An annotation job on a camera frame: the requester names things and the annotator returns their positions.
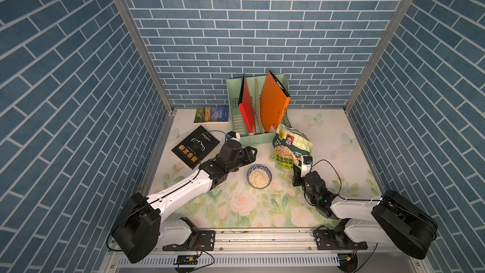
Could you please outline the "green oats bag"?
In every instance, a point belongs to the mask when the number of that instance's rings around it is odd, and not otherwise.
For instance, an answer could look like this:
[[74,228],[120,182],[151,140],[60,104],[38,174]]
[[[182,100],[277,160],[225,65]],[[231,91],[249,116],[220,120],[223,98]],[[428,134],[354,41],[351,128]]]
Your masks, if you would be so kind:
[[276,163],[291,169],[293,165],[301,166],[301,157],[311,154],[313,143],[299,130],[281,123],[275,132],[273,147]]

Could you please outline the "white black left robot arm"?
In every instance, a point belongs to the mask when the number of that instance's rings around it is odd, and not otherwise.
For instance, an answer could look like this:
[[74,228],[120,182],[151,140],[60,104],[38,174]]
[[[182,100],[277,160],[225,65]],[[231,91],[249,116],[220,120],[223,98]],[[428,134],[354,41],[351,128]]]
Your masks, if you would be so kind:
[[200,164],[198,171],[159,193],[135,193],[127,199],[110,235],[132,263],[143,260],[157,245],[182,249],[198,247],[198,232],[190,219],[166,219],[194,198],[226,181],[230,173],[256,161],[257,149],[228,140],[213,158]]

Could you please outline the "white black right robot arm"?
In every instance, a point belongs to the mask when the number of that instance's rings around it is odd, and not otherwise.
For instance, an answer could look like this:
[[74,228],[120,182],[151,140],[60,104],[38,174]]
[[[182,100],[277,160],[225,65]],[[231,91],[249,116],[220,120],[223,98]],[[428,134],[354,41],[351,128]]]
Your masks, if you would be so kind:
[[423,260],[436,240],[438,224],[400,193],[387,190],[370,199],[346,198],[327,189],[311,166],[293,166],[293,185],[303,189],[311,206],[327,219],[338,221],[333,230],[344,247],[351,243],[393,245],[406,255]]

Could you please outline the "blue patterned ceramic bowl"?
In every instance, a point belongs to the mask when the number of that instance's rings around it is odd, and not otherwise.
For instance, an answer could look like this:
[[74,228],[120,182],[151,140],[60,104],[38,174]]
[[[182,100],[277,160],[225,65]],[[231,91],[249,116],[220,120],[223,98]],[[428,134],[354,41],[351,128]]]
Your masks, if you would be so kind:
[[269,168],[257,164],[247,171],[246,179],[251,187],[264,189],[272,182],[272,174]]

